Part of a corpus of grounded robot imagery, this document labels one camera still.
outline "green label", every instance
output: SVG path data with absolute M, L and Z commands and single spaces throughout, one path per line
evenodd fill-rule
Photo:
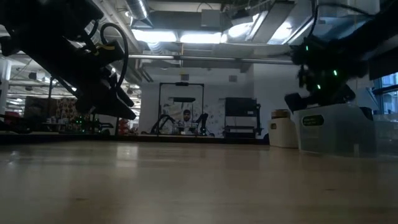
M 322 115 L 312 115 L 303 118 L 304 126 L 321 126 L 325 122 Z

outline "cable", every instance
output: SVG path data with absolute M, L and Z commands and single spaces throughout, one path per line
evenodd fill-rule
M 104 45 L 108 43 L 108 41 L 104 37 L 104 31 L 107 27 L 115 28 L 120 33 L 120 35 L 123 39 L 123 45 L 124 45 L 123 67 L 122 67 L 122 71 L 120 74 L 120 79 L 118 81 L 118 84 L 116 85 L 116 88 L 119 88 L 123 84 L 124 77 L 126 76 L 126 72 L 127 72 L 127 66 L 129 63 L 129 44 L 127 42 L 126 34 L 123 32 L 123 30 L 119 26 L 117 26 L 116 24 L 113 24 L 113 23 L 106 23 L 101 27 L 101 30 L 99 32 L 99 34 L 101 36 L 101 41 Z
M 93 29 L 91 30 L 90 34 L 88 34 L 88 36 L 89 36 L 90 38 L 92 38 L 92 37 L 95 35 L 95 33 L 97 32 L 98 25 L 99 25 L 99 22 L 98 22 L 98 20 L 96 20 L 96 21 L 94 22 Z
M 201 3 L 199 4 L 199 6 L 197 7 L 197 12 L 199 11 L 199 7 L 200 7 L 202 4 L 206 4 L 206 5 L 208 5 L 208 6 L 210 7 L 210 9 L 213 9 L 213 7 L 212 7 L 210 4 L 208 4 L 207 2 L 201 2 Z
M 259 4 L 254 5 L 254 6 L 248 6 L 248 4 L 242 4 L 242 5 L 239 5 L 239 6 L 235 6 L 235 7 L 229 8 L 228 10 L 226 10 L 226 12 L 232 11 L 232 10 L 238 11 L 238 10 L 240 10 L 240 9 L 245 9 L 245 8 L 247 8 L 247 7 L 250 7 L 250 9 L 253 9 L 253 8 L 262 6 L 263 4 L 268 3 L 268 2 L 271 2 L 271 1 L 273 1 L 273 0 L 265 0 L 265 1 L 263 1 L 263 2 L 260 2 Z
M 32 63 L 33 59 L 31 59 L 21 70 L 19 70 L 19 72 L 14 75 L 13 77 L 10 78 L 10 80 L 13 80 L 15 77 L 17 77 L 18 75 L 20 75 L 22 72 L 25 71 L 25 69 L 27 69 L 27 67 L 30 65 L 30 63 Z
M 314 29 L 315 29 L 315 26 L 316 26 L 316 24 L 317 24 L 318 13 L 319 13 L 319 7 L 320 7 L 320 6 L 340 7 L 340 8 L 343 8 L 343 9 L 349 9 L 349 10 L 351 10 L 351 11 L 358 12 L 358 13 L 363 14 L 363 15 L 368 16 L 368 17 L 374 17 L 374 15 L 369 14 L 368 12 L 366 12 L 366 11 L 364 11 L 364 10 L 362 10 L 362 9 L 358 9 L 357 7 L 349 6 L 349 5 L 346 5 L 346 4 L 340 4 L 340 3 L 321 3 L 321 4 L 318 4 L 317 7 L 315 8 L 315 12 L 314 12 L 314 15 L 313 15 L 313 24 L 312 24 L 312 26 L 311 26 L 311 30 L 310 30 L 310 33 L 309 33 L 308 36 L 311 36 L 311 35 L 312 35 L 312 33 L 313 33 Z

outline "ceiling pipe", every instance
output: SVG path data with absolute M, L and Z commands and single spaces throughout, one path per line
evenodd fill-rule
M 291 60 L 278 60 L 266 58 L 231 58 L 231 57 L 205 57 L 205 56 L 185 56 L 185 55 L 129 55 L 129 58 L 152 59 L 152 60 L 202 60 L 217 62 L 236 62 L 236 63 L 261 63 L 273 65 L 293 65 Z
M 153 27 L 152 22 L 149 20 L 149 6 L 146 0 L 126 0 L 127 8 L 133 19 L 142 21 L 148 26 Z

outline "man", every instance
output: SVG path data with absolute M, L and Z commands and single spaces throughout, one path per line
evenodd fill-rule
M 182 118 L 183 120 L 177 123 L 178 128 L 175 131 L 178 131 L 178 134 L 195 134 L 197 132 L 197 128 L 192 126 L 191 111 L 185 110 Z
M 185 122 L 189 122 L 191 120 L 191 111 L 185 110 L 183 113 L 183 118 Z

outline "ceiling light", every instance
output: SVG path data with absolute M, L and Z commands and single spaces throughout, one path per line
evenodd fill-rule
M 229 29 L 228 35 L 232 38 L 239 37 L 240 35 L 249 32 L 252 25 L 253 25 L 252 22 L 247 22 L 244 24 L 233 26 Z
M 185 34 L 181 37 L 181 43 L 189 44 L 219 44 L 221 40 L 221 33 L 215 34 Z
M 177 37 L 173 31 L 132 30 L 137 40 L 147 43 L 176 42 Z
M 221 36 L 220 42 L 221 43 L 226 43 L 228 41 L 228 36 L 226 34 L 223 34 Z
M 279 39 L 284 40 L 290 36 L 292 33 L 292 25 L 289 22 L 284 22 L 280 27 L 276 30 L 275 34 L 271 39 Z
M 254 16 L 253 16 L 253 22 L 255 22 L 259 16 L 260 16 L 259 13 L 257 13 L 256 15 L 254 15 Z

